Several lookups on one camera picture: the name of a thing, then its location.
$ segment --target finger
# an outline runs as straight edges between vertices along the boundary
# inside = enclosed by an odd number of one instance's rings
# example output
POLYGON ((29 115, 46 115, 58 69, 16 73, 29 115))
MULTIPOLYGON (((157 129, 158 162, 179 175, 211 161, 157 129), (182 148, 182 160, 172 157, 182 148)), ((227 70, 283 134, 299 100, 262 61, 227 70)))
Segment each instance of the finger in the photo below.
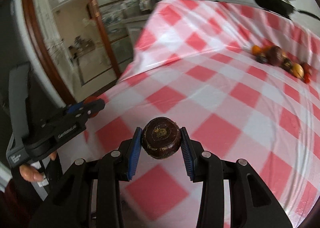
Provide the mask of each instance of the finger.
POLYGON ((49 155, 49 157, 50 157, 50 159, 51 159, 52 161, 54 161, 54 160, 56 159, 56 157, 57 157, 57 151, 52 152, 52 153, 49 155))
POLYGON ((26 164, 21 165, 19 170, 23 179, 28 182, 38 182, 43 180, 43 176, 32 166, 26 164))

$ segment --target cooking pot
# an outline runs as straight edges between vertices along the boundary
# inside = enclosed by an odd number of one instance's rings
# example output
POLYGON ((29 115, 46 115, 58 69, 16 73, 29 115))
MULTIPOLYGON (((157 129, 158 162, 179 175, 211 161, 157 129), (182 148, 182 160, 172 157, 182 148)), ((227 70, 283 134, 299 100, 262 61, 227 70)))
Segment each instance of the cooking pot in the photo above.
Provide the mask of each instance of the cooking pot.
POLYGON ((304 10, 297 10, 293 5, 291 5, 291 0, 254 0, 258 6, 262 7, 267 11, 275 12, 281 16, 290 19, 290 15, 297 11, 301 14, 311 16, 320 21, 320 18, 310 12, 304 10))

